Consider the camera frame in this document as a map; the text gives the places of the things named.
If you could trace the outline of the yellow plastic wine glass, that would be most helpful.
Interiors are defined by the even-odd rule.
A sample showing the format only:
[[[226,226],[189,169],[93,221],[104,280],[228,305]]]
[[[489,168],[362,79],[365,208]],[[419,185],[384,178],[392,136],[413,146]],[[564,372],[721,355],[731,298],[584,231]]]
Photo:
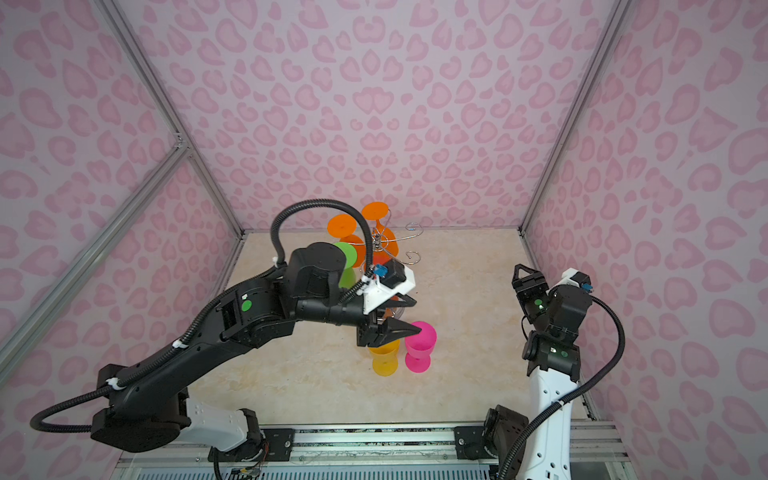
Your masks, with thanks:
[[[397,371],[399,347],[400,341],[395,340],[383,346],[368,349],[372,356],[372,369],[377,375],[388,377]]]

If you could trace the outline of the pink plastic wine glass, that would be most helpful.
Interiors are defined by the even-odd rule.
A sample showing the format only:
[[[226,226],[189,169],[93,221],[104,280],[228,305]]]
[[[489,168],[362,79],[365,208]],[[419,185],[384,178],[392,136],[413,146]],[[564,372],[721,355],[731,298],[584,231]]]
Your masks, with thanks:
[[[427,322],[414,322],[421,331],[405,339],[406,367],[416,374],[425,373],[432,364],[431,355],[435,349],[438,340],[436,329]]]

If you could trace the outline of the red plastic wine glass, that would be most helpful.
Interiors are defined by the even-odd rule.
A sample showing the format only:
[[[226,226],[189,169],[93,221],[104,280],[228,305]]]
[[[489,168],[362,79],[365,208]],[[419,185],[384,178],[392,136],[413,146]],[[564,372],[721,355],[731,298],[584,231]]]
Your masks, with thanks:
[[[394,301],[394,300],[388,301],[383,306],[383,309],[384,309],[383,319],[384,320],[389,318],[401,319],[405,310],[411,307],[413,307],[413,304],[409,304],[402,301]]]

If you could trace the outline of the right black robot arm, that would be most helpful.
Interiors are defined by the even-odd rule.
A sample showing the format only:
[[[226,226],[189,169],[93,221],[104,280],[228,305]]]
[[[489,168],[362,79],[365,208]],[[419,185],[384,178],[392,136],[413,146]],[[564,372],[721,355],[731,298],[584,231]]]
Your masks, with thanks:
[[[502,406],[491,409],[483,431],[484,448],[499,461],[497,479],[571,477],[571,401],[581,377],[576,340],[592,300],[588,275],[570,268],[549,286],[542,272],[523,264],[511,281],[532,330],[522,358],[527,362],[532,414]]]

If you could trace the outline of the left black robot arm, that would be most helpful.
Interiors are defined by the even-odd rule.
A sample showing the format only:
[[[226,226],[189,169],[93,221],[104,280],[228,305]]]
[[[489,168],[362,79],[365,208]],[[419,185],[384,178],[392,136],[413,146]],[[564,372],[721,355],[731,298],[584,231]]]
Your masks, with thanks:
[[[223,410],[192,398],[189,386],[227,361],[292,335],[308,321],[352,326],[360,347],[376,348],[420,333],[384,316],[408,308],[415,274],[391,259],[376,265],[358,291],[340,280],[347,264],[338,246],[312,243],[292,252],[287,264],[243,281],[198,314],[192,332],[130,367],[109,365],[99,373],[111,388],[109,405],[93,418],[91,439],[142,453],[171,443],[208,445],[235,460],[265,447],[254,411]]]

